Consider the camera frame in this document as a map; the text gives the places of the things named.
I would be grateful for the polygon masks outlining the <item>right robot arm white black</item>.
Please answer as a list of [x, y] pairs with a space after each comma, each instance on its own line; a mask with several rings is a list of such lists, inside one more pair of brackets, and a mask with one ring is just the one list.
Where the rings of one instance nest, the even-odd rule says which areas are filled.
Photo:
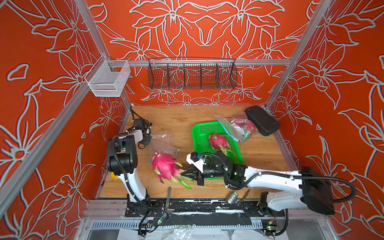
[[352, 200], [356, 187], [343, 179], [322, 176], [310, 167], [300, 171], [268, 171], [233, 163], [222, 152], [193, 152], [187, 156], [190, 166], [181, 173], [185, 178], [203, 186], [207, 178], [223, 178], [232, 191], [244, 188], [268, 188], [276, 192], [263, 192], [258, 208], [280, 212], [287, 209], [308, 208], [322, 214], [334, 215], [336, 203]]

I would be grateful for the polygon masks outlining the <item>clear zip bag blue seal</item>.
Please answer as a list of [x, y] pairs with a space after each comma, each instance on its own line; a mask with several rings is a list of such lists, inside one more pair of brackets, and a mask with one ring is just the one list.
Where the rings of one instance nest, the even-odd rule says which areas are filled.
[[175, 159], [177, 158], [180, 149], [174, 146], [174, 136], [171, 131], [163, 130], [156, 134], [151, 134], [151, 137], [148, 145], [150, 160], [152, 160], [156, 152], [163, 152]]

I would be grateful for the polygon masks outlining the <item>pink dragon fruit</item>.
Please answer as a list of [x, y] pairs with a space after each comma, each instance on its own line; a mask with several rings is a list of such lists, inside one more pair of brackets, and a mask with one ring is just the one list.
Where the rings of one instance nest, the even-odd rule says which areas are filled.
[[235, 128], [237, 139], [241, 144], [247, 141], [255, 132], [258, 131], [255, 124], [247, 118], [233, 119], [232, 126]]
[[228, 153], [233, 153], [225, 135], [218, 133], [209, 135], [209, 142], [213, 149], [221, 151], [224, 155], [228, 156]]
[[191, 189], [192, 187], [186, 182], [186, 178], [181, 175], [183, 171], [178, 168], [182, 166], [172, 155], [162, 151], [155, 152], [152, 158], [152, 168], [160, 183], [164, 184], [164, 180], [168, 180]]

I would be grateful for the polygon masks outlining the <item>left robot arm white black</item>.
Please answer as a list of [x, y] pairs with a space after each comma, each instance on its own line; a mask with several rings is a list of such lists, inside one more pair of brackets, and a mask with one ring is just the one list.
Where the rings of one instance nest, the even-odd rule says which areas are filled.
[[123, 182], [131, 203], [146, 209], [154, 209], [137, 172], [139, 163], [137, 147], [144, 149], [149, 145], [152, 138], [152, 123], [142, 118], [132, 108], [130, 113], [133, 126], [108, 140], [107, 169]]

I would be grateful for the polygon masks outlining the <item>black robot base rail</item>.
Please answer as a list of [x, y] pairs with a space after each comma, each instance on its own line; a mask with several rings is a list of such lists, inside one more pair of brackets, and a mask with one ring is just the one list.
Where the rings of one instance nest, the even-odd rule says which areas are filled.
[[286, 219], [284, 210], [275, 212], [259, 208], [259, 200], [238, 201], [237, 205], [229, 205], [225, 199], [183, 199], [171, 198], [170, 208], [174, 209], [169, 215], [165, 211], [166, 198], [152, 198], [151, 204], [155, 209], [146, 209], [134, 205], [129, 200], [125, 209], [126, 218], [142, 218], [147, 214], [144, 223], [159, 221], [160, 228], [176, 226], [215, 227], [222, 229], [264, 229], [278, 227], [278, 221]]

